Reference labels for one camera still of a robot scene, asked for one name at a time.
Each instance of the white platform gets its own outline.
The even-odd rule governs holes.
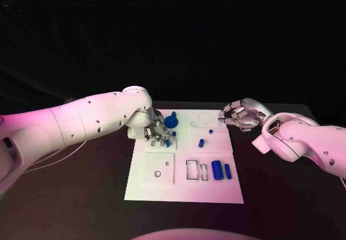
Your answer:
[[[158,111],[163,117],[176,112],[179,124],[176,128],[168,129],[170,133],[176,132],[176,143],[170,147],[161,146],[160,142],[151,146],[150,141],[135,140],[124,199],[243,204],[229,131],[226,125],[217,122],[219,111]],[[186,160],[197,161],[197,180],[187,180]],[[213,179],[210,163],[215,160],[222,164],[223,180]],[[203,164],[207,181],[202,180]],[[230,180],[226,178],[225,164],[229,164]],[[160,171],[158,177],[154,176],[155,171]]]

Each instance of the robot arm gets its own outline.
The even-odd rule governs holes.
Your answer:
[[[261,125],[261,135],[252,145],[265,154],[269,150],[288,162],[301,156],[333,175],[346,178],[346,129],[320,126],[310,118],[295,113],[272,112],[251,98],[232,102],[219,112],[232,111],[232,118],[219,118],[248,132]]]
[[[131,86],[122,92],[96,94],[52,108],[0,115],[0,194],[39,158],[124,125],[128,138],[155,137],[158,133],[153,131],[148,136],[147,129],[163,117],[151,103],[148,91]],[[168,131],[160,137],[170,139]]]

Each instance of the dark backdrop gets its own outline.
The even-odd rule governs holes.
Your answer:
[[[321,124],[346,125],[331,24],[316,1],[7,0],[0,114],[138,85],[155,101],[305,104]]]

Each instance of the table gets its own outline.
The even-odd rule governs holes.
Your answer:
[[[226,103],[153,102],[155,109],[220,109]],[[307,106],[266,104],[314,118]],[[60,163],[26,173],[0,201],[1,240],[127,240],[174,228],[241,233],[264,240],[346,239],[346,190],[307,158],[294,163],[251,144],[259,127],[228,126],[243,204],[125,201],[135,141],[127,127],[89,140]],[[78,144],[55,157],[60,159]]]

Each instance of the white cable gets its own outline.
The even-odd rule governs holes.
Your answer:
[[[344,188],[346,188],[344,180],[343,180],[341,177],[340,177],[340,182],[341,182],[341,184],[343,184],[343,186],[344,186]]]
[[[56,162],[53,162],[53,163],[50,163],[50,164],[44,165],[44,166],[36,167],[36,168],[33,168],[33,169],[30,169],[30,170],[26,170],[26,171],[23,172],[23,174],[26,174],[26,173],[29,173],[30,171],[34,171],[34,170],[37,170],[37,169],[42,169],[42,168],[44,168],[44,167],[47,167],[47,166],[52,166],[53,164],[59,163],[62,160],[65,160],[65,159],[79,150],[79,148],[83,146],[85,143],[86,143],[86,141],[81,144],[81,146],[78,147],[78,149],[76,149],[65,158],[62,158],[59,161],[56,161]]]
[[[50,154],[47,157],[44,157],[43,159],[37,160],[31,165],[42,163],[42,162],[43,162],[44,160],[47,160],[52,156],[55,156],[63,149],[65,149],[65,147],[63,147],[60,150],[57,150],[53,154]]]

